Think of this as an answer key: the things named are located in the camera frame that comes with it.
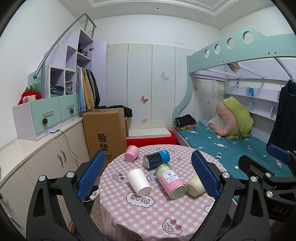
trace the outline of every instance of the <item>light blue jacket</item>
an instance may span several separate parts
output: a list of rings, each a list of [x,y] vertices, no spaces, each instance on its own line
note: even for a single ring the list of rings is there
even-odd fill
[[[78,96],[78,111],[86,111],[86,104],[84,100],[83,77],[82,69],[76,67],[76,91]]]

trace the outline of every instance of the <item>light blue bed frame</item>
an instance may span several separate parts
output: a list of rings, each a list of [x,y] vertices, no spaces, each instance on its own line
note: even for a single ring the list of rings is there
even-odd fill
[[[248,32],[253,35],[253,42],[251,44],[246,44],[244,41],[244,36]],[[235,47],[233,49],[228,47],[230,38],[235,40]],[[218,44],[221,47],[221,51],[219,54],[216,54],[215,46]],[[207,50],[210,52],[208,58],[205,57]],[[175,118],[179,116],[191,98],[194,72],[233,62],[279,57],[296,57],[295,34],[265,36],[250,26],[210,44],[191,56],[187,56],[187,91],[181,103],[174,109],[173,126]]]

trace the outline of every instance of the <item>round table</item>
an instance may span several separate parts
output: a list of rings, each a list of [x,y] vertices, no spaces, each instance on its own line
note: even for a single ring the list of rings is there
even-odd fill
[[[196,174],[191,164],[195,149],[179,145],[151,145],[141,147],[134,162],[124,160],[124,154],[112,161],[101,176],[100,203],[105,234],[116,241],[189,240],[209,213],[214,199],[203,194],[192,197],[185,194],[172,200],[155,176],[155,170],[146,169],[143,156],[167,150],[169,165],[186,182]],[[225,168],[212,156],[202,152],[208,162],[213,162],[221,172]],[[126,180],[126,173],[143,169],[152,191],[137,196]]]

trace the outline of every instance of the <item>teal bed sheet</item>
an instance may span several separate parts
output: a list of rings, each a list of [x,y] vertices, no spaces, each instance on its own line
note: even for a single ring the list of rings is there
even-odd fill
[[[228,140],[201,123],[193,131],[177,132],[192,148],[206,152],[219,160],[234,178],[248,179],[247,175],[238,169],[238,160],[243,155],[248,155],[270,169],[275,176],[293,177],[287,165],[267,154],[266,143],[251,135],[243,140]]]

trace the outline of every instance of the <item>green blanket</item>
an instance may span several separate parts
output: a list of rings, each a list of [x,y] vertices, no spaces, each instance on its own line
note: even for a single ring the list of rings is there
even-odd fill
[[[249,111],[242,106],[234,97],[224,100],[224,105],[234,115],[237,126],[234,131],[227,136],[227,139],[242,139],[249,136],[252,129],[252,122]]]

